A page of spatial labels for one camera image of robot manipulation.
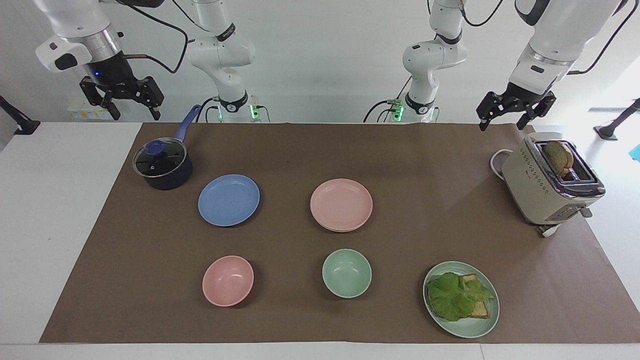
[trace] toaster slot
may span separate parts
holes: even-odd
[[[594,183],[595,176],[593,175],[591,170],[586,166],[582,158],[578,155],[573,145],[570,142],[567,142],[564,140],[556,140],[556,141],[560,141],[563,144],[565,144],[573,154],[573,166],[569,169],[569,173],[566,174],[564,177],[560,177],[560,175],[557,175],[554,173],[556,179],[560,183],[565,185]],[[547,146],[547,142],[548,141],[537,142],[536,147],[538,148],[538,151],[542,155],[542,158],[545,160],[548,167],[552,168],[551,161],[549,160],[549,158],[547,157],[547,154],[544,151],[545,146]]]

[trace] saucepan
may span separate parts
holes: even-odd
[[[193,171],[193,163],[184,145],[189,125],[200,112],[195,105],[184,118],[173,138],[146,143],[133,157],[133,169],[158,190],[171,190],[184,184]]]

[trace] stacked plates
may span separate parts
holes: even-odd
[[[371,194],[349,179],[324,182],[311,195],[311,214],[325,229],[348,233],[363,226],[373,211]]]

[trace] toaster power cord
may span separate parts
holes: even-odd
[[[495,160],[495,157],[498,156],[498,154],[502,153],[502,152],[508,152],[508,153],[512,153],[513,150],[509,150],[509,149],[500,149],[498,151],[495,152],[495,154],[493,154],[493,156],[491,157],[491,160],[489,160],[489,166],[491,167],[491,170],[493,170],[493,173],[500,178],[500,180],[504,181],[504,176],[502,176],[502,174],[500,174],[500,172],[498,170],[495,169],[495,166],[493,165],[493,161]]]
[[[553,225],[551,227],[540,226],[540,231],[542,231],[542,236],[545,238],[548,238],[549,236],[555,234],[556,230],[558,230],[558,227],[560,227],[560,225],[562,225],[562,223]]]

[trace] white table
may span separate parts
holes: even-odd
[[[48,122],[0,152],[0,359],[640,359],[640,344],[37,345],[139,128]],[[589,224],[640,307],[640,163],[628,155],[640,124],[622,125],[618,142],[595,140],[588,127],[538,131],[564,133],[603,179],[607,195]]]

